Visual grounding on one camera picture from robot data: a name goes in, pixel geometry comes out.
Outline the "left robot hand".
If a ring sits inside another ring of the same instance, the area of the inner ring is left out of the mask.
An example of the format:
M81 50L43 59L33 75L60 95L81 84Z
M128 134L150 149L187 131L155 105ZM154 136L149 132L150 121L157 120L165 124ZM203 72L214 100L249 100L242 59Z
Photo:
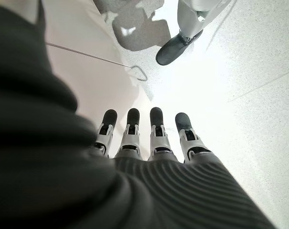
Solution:
M175 123L184 153L165 142L163 113L150 111L151 157L126 141L108 157L117 114L101 126L77 115L77 100L53 73L39 0L0 0L0 229L271 229L185 113Z

